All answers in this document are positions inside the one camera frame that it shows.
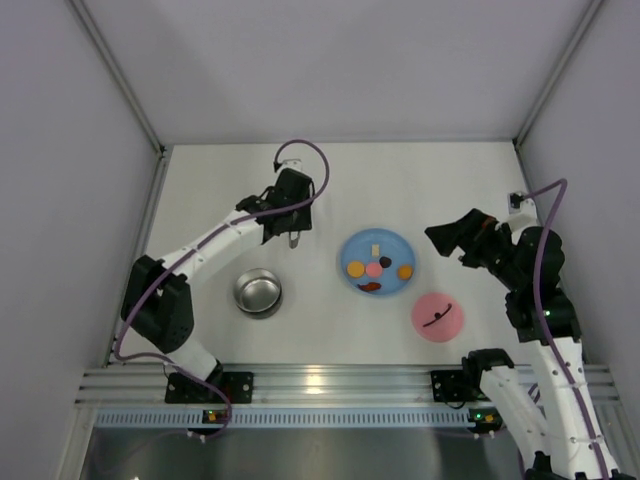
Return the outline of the orange swirl pastry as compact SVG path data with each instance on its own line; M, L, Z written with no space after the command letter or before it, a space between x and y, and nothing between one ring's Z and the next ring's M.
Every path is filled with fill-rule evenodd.
M414 269L411 265L402 265L397 269L397 276L400 280L408 281L413 276Z

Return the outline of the steel serving tongs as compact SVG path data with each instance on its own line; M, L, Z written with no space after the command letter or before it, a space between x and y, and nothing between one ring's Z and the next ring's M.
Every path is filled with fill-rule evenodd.
M296 249L299 245L301 238L300 231L293 231L288 233L288 245L290 249Z

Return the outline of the dark brown chocolate piece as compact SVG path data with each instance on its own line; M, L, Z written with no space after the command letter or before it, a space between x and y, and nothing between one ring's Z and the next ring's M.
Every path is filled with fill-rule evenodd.
M392 264L392 260L386 256L382 256L379 259L379 263L383 268L388 268Z

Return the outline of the pink round cookie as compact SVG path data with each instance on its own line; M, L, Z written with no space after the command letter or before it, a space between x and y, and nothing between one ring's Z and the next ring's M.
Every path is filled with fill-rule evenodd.
M371 278L379 278L384 272L384 268L378 262L371 262L366 265L365 273Z

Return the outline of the yellow round cracker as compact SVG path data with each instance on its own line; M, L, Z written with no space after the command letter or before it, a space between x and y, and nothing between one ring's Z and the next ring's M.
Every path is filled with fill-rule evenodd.
M360 278L366 273L366 267L360 261L351 261L347 264L346 272L351 278Z

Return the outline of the black steel lunch box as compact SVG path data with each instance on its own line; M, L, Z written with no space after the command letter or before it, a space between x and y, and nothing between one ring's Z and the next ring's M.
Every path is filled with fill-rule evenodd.
M236 307L251 319L273 316L283 300L282 284L271 271L255 268L241 274L232 287Z

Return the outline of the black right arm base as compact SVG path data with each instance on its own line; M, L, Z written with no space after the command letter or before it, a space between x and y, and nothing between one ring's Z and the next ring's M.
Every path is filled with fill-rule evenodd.
M467 403L487 399L462 370L432 370L430 380L433 400L436 403L460 409Z

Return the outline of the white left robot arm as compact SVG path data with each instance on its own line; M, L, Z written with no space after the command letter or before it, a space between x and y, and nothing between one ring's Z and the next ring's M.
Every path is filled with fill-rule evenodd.
M218 386L222 363L194 333L193 289L272 238L309 231L314 194L309 176L283 168L273 186L241 200L211 231L161 258L139 257L129 274L121 319L156 348L149 356L196 383Z

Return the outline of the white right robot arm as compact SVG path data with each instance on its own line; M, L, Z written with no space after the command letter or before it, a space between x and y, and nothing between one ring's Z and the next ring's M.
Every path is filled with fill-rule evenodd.
M470 210L452 223L431 226L437 252L455 249L468 268L486 269L507 290L505 308L541 396L517 385L503 349L470 352L462 369L473 389L490 400L514 439L528 479L624 479L597 421L583 363L577 314L559 286L565 262L560 236L528 226L519 239L506 222Z

